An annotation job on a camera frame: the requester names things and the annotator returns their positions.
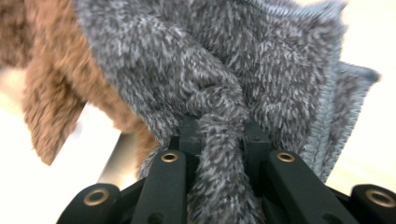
brown fluffy fabric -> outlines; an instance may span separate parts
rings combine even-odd
[[[33,32],[23,0],[0,0],[0,65],[24,68],[31,59]]]
[[[0,11],[13,9],[7,15],[1,14],[2,19],[23,24],[23,29],[14,35],[6,31],[9,40],[0,46],[3,52],[0,56],[8,55],[12,50],[16,56],[8,57],[8,61],[3,56],[0,63],[24,66],[29,55],[33,55],[27,67],[23,109],[33,145],[42,161],[53,162],[64,140],[74,130],[85,102],[90,101],[105,111],[122,132],[136,135],[139,152],[135,160],[141,164],[157,142],[142,119],[105,81],[78,28],[73,2],[26,0],[24,5],[21,0],[0,2]],[[26,17],[21,14],[23,11],[16,10],[17,7],[20,10],[28,8]],[[12,30],[12,23],[1,28]],[[34,44],[28,50],[32,31],[35,33]],[[18,43],[23,43],[20,48],[9,47]]]

screw hole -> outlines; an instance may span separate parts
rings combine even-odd
[[[392,208],[396,206],[396,202],[392,199],[387,193],[377,190],[377,189],[367,189],[366,197],[372,201],[383,207]]]
[[[88,206],[96,206],[103,203],[108,198],[107,189],[93,189],[84,197],[84,203]]]
[[[343,221],[339,217],[337,217],[337,216],[335,216],[335,215],[333,215],[331,213],[323,214],[322,218],[328,224],[343,224]]]
[[[162,224],[163,223],[163,214],[161,213],[153,213],[148,217],[148,224]]]
[[[290,155],[289,153],[286,153],[286,152],[278,153],[276,156],[278,159],[280,159],[281,161],[285,161],[285,162],[292,162],[295,160],[295,158],[292,155]]]
[[[166,153],[166,154],[161,156],[161,159],[164,162],[173,162],[173,161],[176,161],[178,159],[178,155],[175,154],[175,153]]]

gray plush towel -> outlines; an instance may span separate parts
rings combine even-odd
[[[325,181],[377,74],[339,62],[343,2],[76,0],[106,79],[161,146],[184,113],[203,152],[189,193],[196,223],[262,223],[238,148],[250,112]]]

black metal bracket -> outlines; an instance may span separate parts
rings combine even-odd
[[[58,223],[185,224],[186,195],[201,153],[197,119],[185,116],[180,136],[159,153],[147,178],[120,191],[109,184],[82,190]],[[246,173],[268,224],[396,223],[396,194],[360,185],[350,197],[326,187],[296,154],[275,150],[253,119],[246,124],[240,148]]]

gray fuzzy fabric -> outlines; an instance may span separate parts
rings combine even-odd
[[[189,193],[196,223],[263,223],[238,148],[248,112],[325,181],[377,76],[339,63],[344,2],[75,2],[106,79],[161,143],[142,177],[183,114],[200,118],[203,152]]]

